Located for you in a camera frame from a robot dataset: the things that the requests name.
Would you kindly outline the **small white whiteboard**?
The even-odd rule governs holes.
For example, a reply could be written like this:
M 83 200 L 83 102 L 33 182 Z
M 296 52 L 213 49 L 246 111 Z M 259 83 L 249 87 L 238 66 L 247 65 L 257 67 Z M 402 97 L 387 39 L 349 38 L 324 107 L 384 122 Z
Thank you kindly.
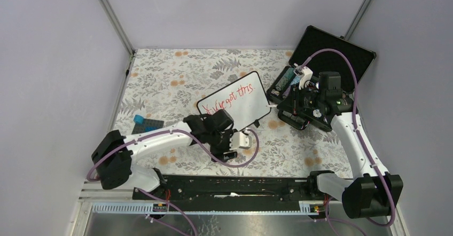
M 233 128 L 242 130 L 271 112 L 261 78 L 252 71 L 197 101 L 200 114 L 212 115 L 224 109 L 234 121 Z

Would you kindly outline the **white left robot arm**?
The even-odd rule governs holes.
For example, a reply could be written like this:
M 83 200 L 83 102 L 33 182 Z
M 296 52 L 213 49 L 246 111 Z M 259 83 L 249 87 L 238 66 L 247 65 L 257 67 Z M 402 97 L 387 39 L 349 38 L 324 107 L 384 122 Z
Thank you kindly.
M 121 186 L 140 188 L 153 199 L 164 196 L 166 186 L 156 169 L 138 166 L 138 161 L 159 151 L 199 144 L 212 159 L 225 162 L 235 157 L 239 131 L 224 110 L 213 115 L 189 115 L 171 126 L 147 133 L 123 136 L 119 130 L 107 133 L 91 155 L 93 167 L 87 174 L 90 182 L 100 182 L 102 189 Z

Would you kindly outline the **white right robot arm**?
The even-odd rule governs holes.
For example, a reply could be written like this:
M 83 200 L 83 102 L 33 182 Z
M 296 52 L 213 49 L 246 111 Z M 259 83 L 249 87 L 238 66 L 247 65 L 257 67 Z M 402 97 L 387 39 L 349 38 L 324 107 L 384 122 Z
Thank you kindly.
M 341 88 L 338 72 L 320 73 L 316 83 L 312 72 L 295 72 L 284 90 L 287 93 L 277 105 L 280 114 L 290 113 L 305 123 L 328 118 L 331 129 L 337 134 L 352 169 L 353 180 L 337 176 L 331 170 L 312 171 L 307 178 L 309 197 L 319 200 L 328 195 L 342 203 L 349 218 L 387 216 L 390 226 L 396 216 L 396 205 L 403 189 L 401 176 L 392 175 L 379 161 L 370 141 L 360 125 L 355 99 Z

